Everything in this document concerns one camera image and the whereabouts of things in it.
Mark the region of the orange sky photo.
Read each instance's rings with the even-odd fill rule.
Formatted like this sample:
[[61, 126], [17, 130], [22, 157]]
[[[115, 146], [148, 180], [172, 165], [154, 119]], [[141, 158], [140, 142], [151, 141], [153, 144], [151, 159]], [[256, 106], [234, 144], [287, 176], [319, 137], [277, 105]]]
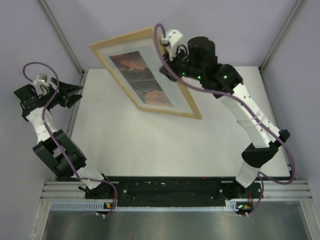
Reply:
[[175, 95], [176, 86], [159, 72], [161, 62], [153, 47], [143, 46], [110, 54], [109, 62], [143, 106], [182, 107], [179, 95]]

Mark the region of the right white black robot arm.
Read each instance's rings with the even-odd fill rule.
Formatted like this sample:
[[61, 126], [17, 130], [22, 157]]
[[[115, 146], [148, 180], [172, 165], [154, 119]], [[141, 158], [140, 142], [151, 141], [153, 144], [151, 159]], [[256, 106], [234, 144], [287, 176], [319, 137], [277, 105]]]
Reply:
[[161, 37], [165, 48], [164, 65], [159, 71], [174, 81], [187, 77], [199, 81], [203, 90], [212, 91], [246, 131], [251, 143], [242, 152], [243, 164], [235, 177], [233, 192], [245, 198], [252, 191], [261, 167], [274, 158], [290, 133], [273, 125], [251, 98], [243, 78], [230, 64], [218, 62], [216, 47], [207, 37], [190, 39], [187, 45], [177, 37]]

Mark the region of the light wooden picture frame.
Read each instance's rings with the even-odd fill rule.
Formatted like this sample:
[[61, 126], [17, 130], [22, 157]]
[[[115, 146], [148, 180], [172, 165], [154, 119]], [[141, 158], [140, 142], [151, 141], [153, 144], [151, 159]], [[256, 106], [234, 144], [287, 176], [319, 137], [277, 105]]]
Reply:
[[137, 109], [145, 112], [200, 120], [202, 119], [201, 112], [198, 109], [190, 91], [183, 84], [177, 81], [172, 81], [166, 76], [171, 82], [173, 82], [173, 85], [176, 86], [174, 94], [179, 95], [179, 99], [183, 103], [181, 107], [161, 108], [159, 106], [152, 105], [143, 106], [139, 102], [139, 97], [132, 93], [129, 87], [125, 86], [125, 82], [120, 79], [120, 74], [118, 73], [117, 68], [113, 67], [112, 64], [109, 62], [110, 54], [116, 54], [118, 52], [122, 53], [127, 50], [132, 51], [135, 48], [145, 46], [153, 47], [154, 52], [156, 53], [156, 55], [159, 58], [159, 61], [161, 62], [160, 56], [162, 56], [166, 51], [166, 49], [161, 45], [161, 38], [162, 37], [160, 33], [155, 33], [154, 26], [150, 26], [134, 32], [121, 34], [109, 39], [92, 43], [89, 47]]

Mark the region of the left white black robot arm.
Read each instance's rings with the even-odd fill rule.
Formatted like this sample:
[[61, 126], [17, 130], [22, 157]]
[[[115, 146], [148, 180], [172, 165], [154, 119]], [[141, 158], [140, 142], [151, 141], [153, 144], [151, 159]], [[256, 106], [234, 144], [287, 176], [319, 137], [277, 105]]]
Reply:
[[22, 117], [33, 125], [37, 144], [33, 152], [59, 179], [78, 180], [85, 184], [79, 189], [86, 199], [110, 199], [114, 197], [114, 187], [107, 177], [98, 170], [89, 168], [86, 157], [79, 147], [57, 129], [50, 110], [59, 105], [73, 107], [81, 98], [82, 86], [57, 81], [54, 77], [47, 82], [46, 74], [39, 74], [31, 84], [27, 84], [14, 94], [20, 100]]

